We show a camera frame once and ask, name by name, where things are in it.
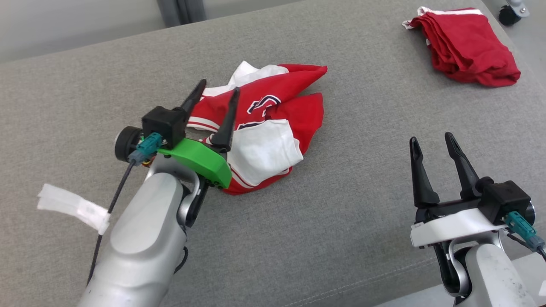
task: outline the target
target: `black cable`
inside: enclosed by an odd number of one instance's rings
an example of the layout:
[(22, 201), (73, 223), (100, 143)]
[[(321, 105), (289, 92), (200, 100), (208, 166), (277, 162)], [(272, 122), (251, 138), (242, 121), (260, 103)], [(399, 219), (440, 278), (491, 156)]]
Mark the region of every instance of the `black cable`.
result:
[(537, 252), (544, 258), (544, 261), (546, 261), (546, 252), (544, 252), (544, 249), (542, 247), (537, 248)]
[(514, 236), (513, 234), (508, 233), (506, 236), (509, 237), (510, 239), (516, 241), (517, 243), (519, 243), (519, 244), (525, 246), (527, 249), (529, 248), (529, 246), (527, 245), (527, 243), (525, 243), (525, 241), (523, 241), (523, 240), (521, 240), (520, 238)]
[(176, 272), (178, 272), (184, 266), (186, 260), (188, 260), (188, 248), (184, 246), (184, 258), (182, 259), (182, 262), (180, 262), (180, 264), (176, 267), (176, 269), (174, 269), (173, 274), (176, 274)]
[[(514, 236), (513, 234), (509, 233), (506, 236), (509, 237), (510, 239), (516, 241), (517, 243), (525, 246), (526, 248), (529, 248), (529, 246), (527, 245), (527, 243), (525, 243), (525, 241), (523, 241), (520, 238)], [(544, 249), (542, 247), (537, 247), (537, 253), (539, 255), (541, 255), (542, 258), (544, 258), (544, 261), (546, 261), (546, 252), (544, 251)]]
[[(125, 174), (121, 178), (120, 184), (117, 186), (116, 193), (114, 193), (114, 197), (112, 198), (112, 202), (110, 203), (110, 207), (108, 208), (108, 214), (112, 213), (112, 210), (114, 209), (114, 206), (116, 205), (116, 201), (118, 197), (120, 196), (121, 189), (123, 189), (123, 186), (125, 185), (125, 181), (127, 181), (127, 178), (129, 177), (129, 174), (131, 173), (131, 169), (133, 166), (135, 166), (136, 161), (131, 160), (129, 163), (129, 166), (127, 167), (127, 170), (125, 170)], [(100, 248), (100, 242), (102, 241), (102, 235), (100, 234), (97, 238), (97, 243), (95, 244), (95, 252), (93, 253), (93, 261), (91, 261), (91, 268), (89, 269), (89, 277), (87, 278), (87, 284), (89, 285), (89, 282), (91, 281), (91, 277), (93, 277), (93, 272), (95, 271), (95, 265), (97, 264), (97, 257), (99, 255), (99, 248)]]

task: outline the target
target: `seam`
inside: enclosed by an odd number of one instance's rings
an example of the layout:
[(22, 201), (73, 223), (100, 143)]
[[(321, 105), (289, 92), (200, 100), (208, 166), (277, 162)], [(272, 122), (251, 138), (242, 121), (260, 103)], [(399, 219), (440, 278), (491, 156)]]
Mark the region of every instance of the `seam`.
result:
[(351, 291), (351, 290), (354, 290), (354, 289), (357, 289), (357, 288), (361, 288), (361, 287), (364, 287), (364, 286), (367, 286), (367, 285), (375, 284), (375, 283), (378, 282), (378, 281), (382, 281), (382, 280), (385, 280), (385, 279), (387, 279), (387, 278), (390, 278), (390, 277), (393, 277), (393, 276), (397, 276), (397, 275), (400, 275), (400, 274), (403, 274), (403, 273), (406, 273), (406, 272), (409, 272), (409, 271), (417, 270), (417, 269), (420, 269), (420, 268), (422, 268), (422, 267), (426, 267), (426, 266), (429, 265), (429, 264), (431, 264), (431, 263), (425, 263), (425, 264), (423, 264), (423, 265), (419, 265), (419, 266), (417, 266), (417, 267), (411, 268), (411, 269), (406, 270), (406, 271), (401, 271), (401, 272), (398, 272), (398, 273), (393, 274), (393, 275), (383, 276), (382, 278), (379, 278), (379, 279), (377, 279), (377, 280), (374, 280), (374, 281), (365, 283), (365, 284), (363, 284), (363, 285), (358, 285), (358, 286), (356, 286), (356, 287), (352, 287), (352, 288), (350, 288), (350, 289), (346, 289), (346, 290), (343, 290), (343, 291), (339, 291), (339, 292), (336, 292), (336, 293), (334, 293), (334, 294), (330, 294), (329, 296), (325, 296), (325, 297), (323, 297), (323, 298), (319, 298), (319, 299), (316, 299), (316, 300), (312, 300), (312, 301), (310, 301), (310, 302), (307, 302), (307, 303), (305, 303), (305, 304), (298, 305), (298, 307), (301, 307), (301, 306), (304, 306), (304, 305), (308, 305), (308, 304), (312, 304), (312, 303), (314, 303), (314, 302), (318, 302), (319, 300), (323, 300), (323, 299), (325, 299), (325, 298), (329, 298), (329, 297), (332, 297), (332, 296), (335, 296), (335, 295), (338, 295), (338, 294), (341, 294), (341, 293), (345, 293), (345, 292), (347, 292), (347, 291)]
[(323, 293), (320, 293), (320, 294), (317, 294), (317, 295), (314, 295), (314, 296), (310, 296), (310, 297), (308, 297), (308, 298), (304, 298), (304, 299), (298, 300), (298, 301), (296, 301), (296, 302), (293, 302), (293, 303), (284, 305), (284, 306), (282, 306), (282, 307), (292, 306), (292, 305), (294, 305), (294, 304), (301, 303), (301, 302), (303, 302), (303, 301), (305, 301), (305, 300), (309, 300), (309, 299), (312, 299), (312, 298), (315, 298), (315, 297), (319, 297), (319, 296), (322, 296), (322, 295), (327, 294), (327, 293), (330, 293), (330, 292), (335, 292), (335, 291), (337, 291), (337, 290), (341, 290), (341, 289), (343, 289), (343, 288), (351, 287), (351, 286), (354, 286), (354, 285), (356, 285), (356, 284), (360, 284), (360, 283), (362, 283), (362, 282), (369, 281), (369, 280), (372, 280), (372, 279), (375, 279), (375, 278), (380, 278), (380, 277), (383, 277), (383, 276), (385, 276), (385, 275), (389, 275), (389, 274), (394, 273), (394, 272), (397, 272), (397, 271), (401, 271), (401, 270), (404, 270), (404, 269), (407, 269), (407, 268), (410, 268), (410, 267), (414, 267), (414, 266), (416, 266), (416, 265), (419, 265), (419, 264), (422, 264), (422, 263), (425, 263), (425, 262), (429, 262), (431, 259), (436, 259), (436, 257), (428, 258), (428, 259), (425, 259), (425, 260), (422, 260), (422, 261), (419, 261), (419, 262), (416, 262), (416, 263), (407, 265), (407, 266), (405, 266), (405, 267), (402, 267), (402, 268), (399, 268), (399, 269), (395, 269), (395, 270), (392, 270), (392, 271), (383, 273), (383, 274), (381, 274), (381, 275), (377, 275), (377, 276), (370, 277), (370, 278), (367, 278), (367, 279), (362, 279), (362, 280), (359, 280), (359, 281), (354, 282), (354, 283), (352, 283), (352, 284), (345, 285), (345, 286), (341, 286), (341, 287), (339, 287), (339, 288), (335, 288), (335, 289), (332, 289), (332, 290), (329, 290), (329, 291), (326, 291), (326, 292), (323, 292)]

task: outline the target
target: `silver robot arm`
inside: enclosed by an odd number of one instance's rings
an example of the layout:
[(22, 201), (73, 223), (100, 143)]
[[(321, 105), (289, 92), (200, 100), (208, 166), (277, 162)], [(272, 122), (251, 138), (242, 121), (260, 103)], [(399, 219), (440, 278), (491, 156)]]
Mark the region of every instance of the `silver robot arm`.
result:
[[(118, 135), (116, 157), (130, 163), (108, 213), (113, 209), (131, 167), (145, 161), (153, 162), (144, 183), (115, 224), (101, 258), (96, 264), (93, 260), (90, 279), (78, 306), (159, 306), (174, 273), (184, 264), (186, 228), (197, 218), (207, 189), (215, 185), (227, 187), (231, 179), (226, 158), (232, 141), (239, 88), (233, 91), (227, 114), (212, 137), (211, 145), (190, 140), (184, 143), (189, 115), (205, 86), (206, 81), (200, 81), (180, 107), (173, 110), (155, 107), (143, 117), (142, 129), (126, 127)], [(162, 147), (172, 150), (179, 144), (182, 152), (192, 155), (183, 158), (177, 155), (178, 160), (171, 154), (159, 153)], [(192, 184), (192, 190), (181, 181)], [(95, 255), (101, 238), (99, 236), (97, 240)], [(183, 251), (184, 260), (177, 266)]]
[[(516, 231), (526, 238), (528, 248), (546, 259), (544, 241), (532, 228), (535, 209), (531, 198), (514, 182), (495, 184), (489, 177), (479, 179), (453, 135), (448, 132), (445, 136), (459, 175), (461, 199), (440, 202), (426, 175), (419, 143), (412, 138), (409, 145), (417, 207), (412, 245), (434, 248), (442, 283), (454, 297), (454, 306), (536, 306), (500, 240), (506, 231)], [(515, 225), (512, 217), (517, 219)], [(456, 250), (462, 243), (477, 245)]]
[(159, 306), (186, 243), (177, 222), (184, 196), (168, 173), (144, 182), (112, 230), (78, 306)]

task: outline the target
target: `black wheel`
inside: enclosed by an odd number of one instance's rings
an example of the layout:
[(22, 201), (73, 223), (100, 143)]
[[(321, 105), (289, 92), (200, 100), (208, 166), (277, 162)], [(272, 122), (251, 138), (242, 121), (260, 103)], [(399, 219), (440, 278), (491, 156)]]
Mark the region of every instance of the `black wheel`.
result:
[(114, 153), (118, 160), (128, 162), (129, 154), (137, 148), (141, 132), (140, 128), (127, 126), (117, 135)]
[(514, 13), (514, 10), (509, 5), (502, 7), (498, 14), (498, 20), (505, 26), (512, 26), (521, 20), (521, 17)]

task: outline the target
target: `gray fabric surface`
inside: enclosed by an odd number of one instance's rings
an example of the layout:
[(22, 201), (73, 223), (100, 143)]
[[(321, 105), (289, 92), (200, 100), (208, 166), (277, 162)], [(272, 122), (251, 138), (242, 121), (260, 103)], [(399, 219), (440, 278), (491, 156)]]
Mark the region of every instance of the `gray fabric surface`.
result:
[[(324, 124), (287, 178), (209, 193), (163, 306), (373, 306), (438, 284), (433, 251), (409, 238), (413, 135), (441, 199), (460, 189), (451, 131), (479, 175), (532, 196), (544, 232), (545, 93), (517, 53), (512, 87), (433, 71), (422, 34), (400, 25), (421, 5), (480, 8), (513, 49), (478, 0), (307, 0), (0, 66), (0, 305), (73, 306), (85, 287), (96, 232), (37, 211), (42, 184), (107, 206), (126, 167), (117, 132), (177, 105), (200, 78), (225, 84), (242, 60), (328, 65), (307, 90), (324, 94)], [(129, 178), (114, 221), (144, 174)]]

